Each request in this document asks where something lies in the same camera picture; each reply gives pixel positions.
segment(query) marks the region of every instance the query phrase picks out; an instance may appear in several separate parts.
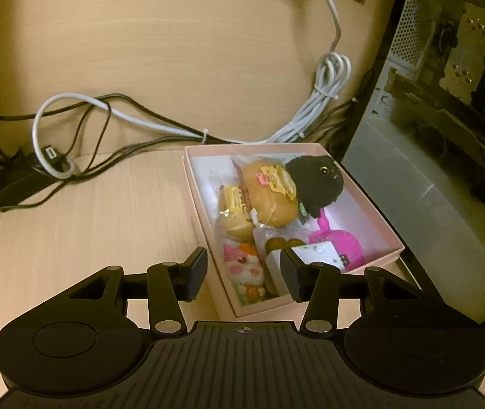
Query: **coiled white cable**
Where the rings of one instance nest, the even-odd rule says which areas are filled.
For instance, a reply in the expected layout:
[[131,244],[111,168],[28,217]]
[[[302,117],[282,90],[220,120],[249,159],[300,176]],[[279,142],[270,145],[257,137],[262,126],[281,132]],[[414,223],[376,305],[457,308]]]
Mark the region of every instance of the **coiled white cable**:
[[[339,14],[337,13],[337,8],[333,0],[326,0],[326,2],[328,3],[331,14],[333,16],[333,23],[335,25],[336,31],[335,38],[331,44],[330,51],[328,53],[325,53],[320,58],[316,71],[314,90],[312,91],[309,99],[303,104],[303,106],[301,106],[301,108],[288,122],[288,124],[286,124],[283,128],[279,129],[269,138],[258,142],[244,142],[239,140],[226,141],[245,145],[263,145],[265,143],[294,142],[295,140],[303,138],[305,136],[305,130],[309,128],[309,126],[320,117],[321,113],[331,99],[337,100],[339,98],[338,93],[347,84],[352,69],[350,66],[350,60],[346,56],[339,55],[335,52],[337,44],[339,43],[339,40],[341,38]],[[43,168],[49,174],[58,179],[67,179],[75,172],[75,165],[73,161],[67,158],[67,161],[70,165],[69,169],[65,172],[59,172],[51,164],[49,164],[49,162],[43,155],[38,139],[38,127],[40,124],[40,118],[51,104],[53,104],[55,101],[62,99],[76,99],[85,101],[105,111],[108,111],[108,106],[106,105],[106,103],[86,95],[66,93],[58,94],[51,97],[45,103],[43,103],[40,109],[37,111],[36,116],[34,117],[34,122],[32,123],[32,146],[34,148],[36,157],[40,164],[43,166]],[[138,118],[131,117],[114,108],[111,109],[111,112],[115,116],[138,126],[146,127],[163,133],[179,135],[182,137],[202,138],[201,136],[186,131],[184,129],[164,126],[154,122],[143,121]]]

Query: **metal screw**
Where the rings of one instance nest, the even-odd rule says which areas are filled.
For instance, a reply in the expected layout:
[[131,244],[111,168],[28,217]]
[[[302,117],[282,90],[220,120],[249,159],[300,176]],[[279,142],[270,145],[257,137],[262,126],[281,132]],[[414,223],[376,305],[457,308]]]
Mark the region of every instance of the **metal screw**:
[[164,319],[155,325],[155,330],[163,334],[173,334],[182,328],[180,322],[173,319]]
[[333,326],[329,321],[325,321],[323,319],[312,319],[311,321],[305,324],[307,330],[311,332],[316,332],[317,334],[325,334],[329,332]]

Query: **black power adapter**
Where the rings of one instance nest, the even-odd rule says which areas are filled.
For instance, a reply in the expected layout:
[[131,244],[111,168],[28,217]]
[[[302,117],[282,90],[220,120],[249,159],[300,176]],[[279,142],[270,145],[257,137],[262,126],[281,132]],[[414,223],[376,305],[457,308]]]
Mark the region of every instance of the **black power adapter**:
[[[42,153],[56,170],[63,170],[64,155],[51,146],[42,148]],[[57,181],[45,172],[34,152],[25,155],[19,150],[10,164],[0,170],[0,207],[18,205]]]

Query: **bread-shaped toy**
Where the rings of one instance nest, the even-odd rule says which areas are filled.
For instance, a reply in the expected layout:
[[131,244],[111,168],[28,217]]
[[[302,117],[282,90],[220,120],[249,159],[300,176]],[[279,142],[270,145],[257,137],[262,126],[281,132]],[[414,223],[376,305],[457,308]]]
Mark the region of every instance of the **bread-shaped toy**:
[[282,227],[298,217],[297,189],[280,163],[258,160],[242,167],[241,172],[250,207],[260,223]]
[[239,241],[253,240],[254,223],[239,186],[220,187],[219,223],[231,238]]

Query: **pink cheek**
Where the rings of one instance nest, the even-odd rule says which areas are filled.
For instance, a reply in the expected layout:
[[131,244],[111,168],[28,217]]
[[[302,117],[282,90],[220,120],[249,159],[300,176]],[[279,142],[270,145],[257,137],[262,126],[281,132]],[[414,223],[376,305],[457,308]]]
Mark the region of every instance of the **pink cheek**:
[[242,266],[235,265],[229,268],[231,275],[240,275],[242,273]]

